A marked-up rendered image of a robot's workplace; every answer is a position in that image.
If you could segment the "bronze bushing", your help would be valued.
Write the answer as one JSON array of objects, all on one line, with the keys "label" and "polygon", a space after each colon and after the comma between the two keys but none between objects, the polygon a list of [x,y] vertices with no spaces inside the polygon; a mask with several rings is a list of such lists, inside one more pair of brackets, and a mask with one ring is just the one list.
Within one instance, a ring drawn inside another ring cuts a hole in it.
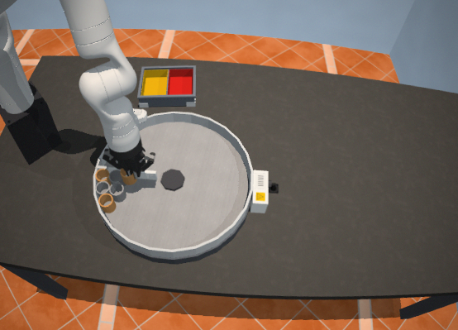
[{"label": "bronze bushing", "polygon": [[[111,203],[107,206],[103,206],[108,201],[111,201]],[[116,209],[116,203],[110,194],[102,194],[98,199],[98,203],[105,213],[112,213]]]},{"label": "bronze bushing", "polygon": [[[98,170],[98,171],[96,172],[96,174],[95,174],[95,177],[96,177],[97,182],[106,181],[106,182],[109,183],[109,185],[111,185],[111,183],[110,183],[110,181],[109,181],[109,172],[108,172],[108,170],[106,170],[106,169],[100,169],[100,170]],[[104,180],[101,180],[101,179],[104,178],[104,177],[107,177],[107,178],[104,179]]]},{"label": "bronze bushing", "polygon": [[123,182],[127,185],[132,185],[137,181],[137,179],[135,179],[134,177],[134,174],[130,176],[126,176],[126,171],[124,169],[121,169],[120,173],[121,173]]}]

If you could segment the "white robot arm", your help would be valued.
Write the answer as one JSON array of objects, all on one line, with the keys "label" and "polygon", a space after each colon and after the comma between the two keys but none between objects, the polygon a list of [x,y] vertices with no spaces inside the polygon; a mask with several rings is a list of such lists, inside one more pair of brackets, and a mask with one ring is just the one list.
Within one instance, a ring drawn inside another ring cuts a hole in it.
[{"label": "white robot arm", "polygon": [[[6,13],[15,1],[0,0],[0,105],[11,114],[26,111],[34,102]],[[79,55],[111,59],[85,71],[79,90],[98,114],[109,148],[130,151],[140,140],[137,124],[146,121],[147,113],[124,97],[136,88],[137,77],[117,43],[107,5],[104,0],[60,0],[60,4]]]}]

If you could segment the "grey metal sleeve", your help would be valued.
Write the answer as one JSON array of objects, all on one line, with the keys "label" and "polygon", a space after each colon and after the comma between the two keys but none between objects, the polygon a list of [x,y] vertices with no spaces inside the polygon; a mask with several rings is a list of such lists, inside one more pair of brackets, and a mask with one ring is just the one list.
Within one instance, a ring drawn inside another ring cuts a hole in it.
[{"label": "grey metal sleeve", "polygon": [[[115,194],[119,190],[121,190],[121,192],[119,194]],[[109,192],[115,202],[120,203],[124,201],[126,198],[126,191],[121,183],[118,183],[118,182],[113,183],[109,188]]]},{"label": "grey metal sleeve", "polygon": [[[114,181],[115,179],[119,179],[119,178],[120,178],[120,180]],[[121,183],[123,186],[125,186],[125,184],[124,184],[124,182],[122,180],[122,176],[121,176],[120,170],[112,171],[109,174],[109,180],[110,180],[111,184],[118,182],[118,183]]]},{"label": "grey metal sleeve", "polygon": [[[110,185],[108,182],[106,181],[100,181],[99,183],[97,183],[95,189],[96,189],[96,192],[98,193],[98,196],[100,197],[102,194],[110,194],[109,192],[109,188],[110,188]],[[107,189],[107,191],[105,193],[101,193],[104,189]]]}]

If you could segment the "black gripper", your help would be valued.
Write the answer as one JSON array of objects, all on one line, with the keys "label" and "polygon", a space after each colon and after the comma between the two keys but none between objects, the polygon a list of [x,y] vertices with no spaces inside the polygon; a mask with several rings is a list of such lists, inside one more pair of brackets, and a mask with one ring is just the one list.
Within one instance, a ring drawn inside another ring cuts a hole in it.
[{"label": "black gripper", "polygon": [[[109,151],[110,150],[110,151]],[[127,152],[116,152],[109,148],[105,149],[103,154],[103,159],[109,164],[113,165],[117,169],[124,169],[126,175],[130,176],[134,174],[135,179],[141,176],[141,171],[145,171],[152,164],[154,164],[155,153],[151,152],[150,154],[146,153],[146,150],[142,147],[141,136],[138,144],[135,148]],[[139,153],[139,154],[138,154]],[[141,163],[141,159],[145,158]],[[116,163],[116,160],[118,163]],[[130,163],[130,164],[127,164]],[[126,167],[126,168],[122,168]],[[135,169],[132,169],[135,168]],[[132,172],[133,170],[133,172]]]}]

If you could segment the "white round turntable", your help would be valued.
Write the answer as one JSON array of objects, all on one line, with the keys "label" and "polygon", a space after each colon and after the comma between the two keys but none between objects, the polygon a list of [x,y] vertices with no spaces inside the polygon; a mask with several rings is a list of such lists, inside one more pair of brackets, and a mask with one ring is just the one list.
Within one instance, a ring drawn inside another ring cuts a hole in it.
[{"label": "white round turntable", "polygon": [[268,171],[252,169],[245,147],[225,126],[191,112],[156,113],[137,125],[155,162],[125,184],[126,198],[115,202],[114,212],[103,214],[95,189],[98,170],[118,170],[103,159],[108,145],[93,174],[103,222],[132,254],[175,265],[199,261],[236,236],[249,208],[265,213]]}]

